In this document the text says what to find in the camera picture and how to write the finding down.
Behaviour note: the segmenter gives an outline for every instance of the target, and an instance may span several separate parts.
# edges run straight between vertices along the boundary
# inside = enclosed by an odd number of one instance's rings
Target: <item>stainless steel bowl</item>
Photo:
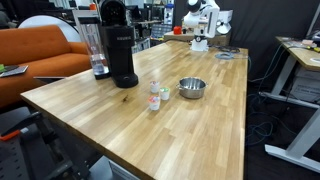
[[[189,99],[198,99],[203,96],[207,85],[208,84],[200,78],[185,77],[180,79],[177,88],[181,96]]]

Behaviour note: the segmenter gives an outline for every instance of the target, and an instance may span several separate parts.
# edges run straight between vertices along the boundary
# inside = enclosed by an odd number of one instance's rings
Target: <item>orange couch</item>
[[[91,68],[85,43],[68,42],[56,25],[0,30],[0,64],[28,65],[24,74],[0,78],[0,109],[43,84],[34,76],[71,76]]]

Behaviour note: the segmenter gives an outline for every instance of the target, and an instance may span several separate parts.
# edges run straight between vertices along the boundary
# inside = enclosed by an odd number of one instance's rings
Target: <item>desk leg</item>
[[[274,85],[271,93],[263,92],[263,93],[260,93],[260,95],[267,96],[269,98],[279,100],[279,101],[287,101],[287,102],[290,102],[293,104],[298,104],[298,105],[305,106],[305,107],[319,108],[319,105],[316,105],[316,104],[308,103],[308,102],[293,99],[293,98],[287,98],[285,96],[280,96],[280,92],[281,92],[284,84],[286,83],[295,64],[296,64],[296,59],[290,55],[288,57],[286,63],[284,64],[284,66],[281,70],[281,73],[277,79],[277,82]]]
[[[315,112],[286,150],[270,145],[265,145],[265,150],[272,156],[320,173],[320,163],[303,156],[320,138],[319,127],[320,109]]]

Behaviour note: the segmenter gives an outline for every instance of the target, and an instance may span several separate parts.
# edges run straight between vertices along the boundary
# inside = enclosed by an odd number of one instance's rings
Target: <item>coffee machine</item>
[[[134,28],[127,25],[126,6],[120,0],[104,0],[99,11],[99,32],[111,78],[117,87],[134,87],[139,82],[131,50],[135,44]]]

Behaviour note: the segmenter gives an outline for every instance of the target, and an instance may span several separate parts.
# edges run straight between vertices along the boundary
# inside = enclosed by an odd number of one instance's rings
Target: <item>white robot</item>
[[[208,51],[206,38],[213,38],[216,33],[220,7],[214,0],[188,0],[189,13],[184,17],[184,24],[194,28],[191,49]]]

